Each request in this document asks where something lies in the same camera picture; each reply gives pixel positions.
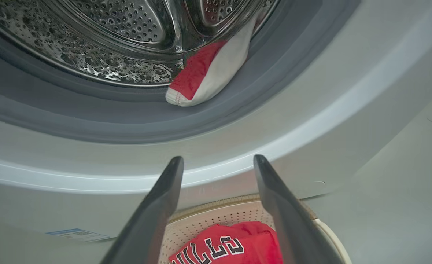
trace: white laundry basket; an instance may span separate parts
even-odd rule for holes
[[[309,208],[306,209],[343,262],[350,264],[351,260],[338,237]],[[186,242],[194,239],[201,231],[214,224],[231,226],[248,221],[259,221],[275,229],[273,218],[263,208],[258,194],[223,199],[176,213],[171,217],[165,229],[159,264],[168,264],[172,254],[175,254]]]

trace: gray rubber seal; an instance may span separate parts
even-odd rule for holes
[[[165,102],[165,89],[112,87],[63,72],[0,37],[0,120],[76,140],[152,143],[217,129],[260,107],[328,45],[358,0],[281,0],[249,58],[213,99]]]

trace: red jersey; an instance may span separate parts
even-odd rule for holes
[[[169,258],[171,264],[282,264],[278,237],[261,222],[213,225]]]

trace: barcode sticker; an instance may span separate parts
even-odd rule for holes
[[[75,239],[82,242],[91,242],[91,241],[97,241],[102,239],[110,238],[106,235],[97,234],[94,232],[82,230],[82,229],[67,229],[67,230],[61,230],[61,231],[55,231],[55,232],[48,232],[47,234],[60,236],[64,238],[69,239]]]

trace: red and white sock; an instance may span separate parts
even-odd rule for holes
[[[170,84],[167,102],[182,107],[206,102],[217,95],[244,64],[256,17],[228,41],[201,48]]]

